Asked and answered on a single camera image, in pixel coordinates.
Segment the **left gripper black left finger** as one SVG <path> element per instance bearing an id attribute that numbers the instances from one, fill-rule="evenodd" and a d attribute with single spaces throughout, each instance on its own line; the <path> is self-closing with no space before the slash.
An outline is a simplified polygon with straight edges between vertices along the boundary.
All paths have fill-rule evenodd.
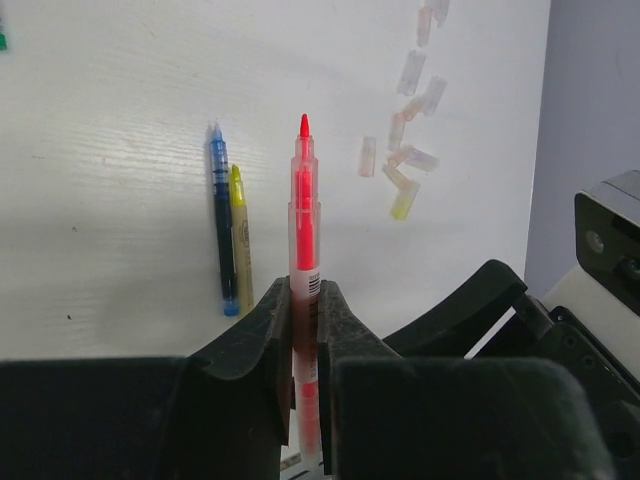
<path id="1" fill-rule="evenodd" d="M 225 381 L 252 374 L 288 383 L 292 370 L 288 277 L 276 279 L 254 309 L 191 356 L 208 375 Z"/>

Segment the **dark blue pen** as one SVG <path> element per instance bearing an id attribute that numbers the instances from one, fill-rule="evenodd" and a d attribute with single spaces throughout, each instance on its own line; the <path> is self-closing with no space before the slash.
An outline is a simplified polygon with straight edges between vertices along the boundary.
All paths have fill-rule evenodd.
<path id="1" fill-rule="evenodd" d="M 217 236 L 223 313 L 239 314 L 237 275 L 233 250 L 233 222 L 229 186 L 229 162 L 226 142 L 218 122 L 209 134 L 209 160 L 213 184 L 213 206 Z"/>

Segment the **dark green pen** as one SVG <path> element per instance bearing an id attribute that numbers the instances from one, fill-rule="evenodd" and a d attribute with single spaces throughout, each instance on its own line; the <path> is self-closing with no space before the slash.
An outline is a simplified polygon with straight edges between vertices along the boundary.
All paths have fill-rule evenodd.
<path id="1" fill-rule="evenodd" d="M 0 17 L 0 51 L 4 52 L 8 49 L 7 36 L 4 28 L 2 16 Z"/>

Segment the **light red pen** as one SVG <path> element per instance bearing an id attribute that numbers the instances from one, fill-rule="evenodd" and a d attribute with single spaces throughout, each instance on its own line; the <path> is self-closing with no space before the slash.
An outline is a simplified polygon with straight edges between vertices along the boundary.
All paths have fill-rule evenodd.
<path id="1" fill-rule="evenodd" d="M 318 311 L 320 279 L 320 203 L 318 159 L 307 115 L 301 116 L 291 160 L 289 285 L 293 328 L 293 378 L 301 461 L 309 471 L 320 464 Z"/>

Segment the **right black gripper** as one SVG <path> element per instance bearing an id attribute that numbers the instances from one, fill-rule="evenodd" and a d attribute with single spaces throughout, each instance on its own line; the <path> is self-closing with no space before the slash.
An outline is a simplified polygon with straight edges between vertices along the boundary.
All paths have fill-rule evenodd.
<path id="1" fill-rule="evenodd" d="M 514 306 L 480 357 L 539 357 L 582 385 L 621 479 L 639 477 L 639 381 L 570 310 L 547 310 L 505 263 L 489 260 L 454 292 L 384 338 L 404 358 L 462 357 Z"/>

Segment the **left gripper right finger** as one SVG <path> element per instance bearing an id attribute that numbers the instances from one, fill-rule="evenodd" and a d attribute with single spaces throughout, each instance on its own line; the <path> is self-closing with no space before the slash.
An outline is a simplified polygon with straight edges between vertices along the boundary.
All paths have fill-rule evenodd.
<path id="1" fill-rule="evenodd" d="M 321 282 L 319 308 L 317 337 L 320 360 L 399 358 L 351 311 L 336 282 Z"/>

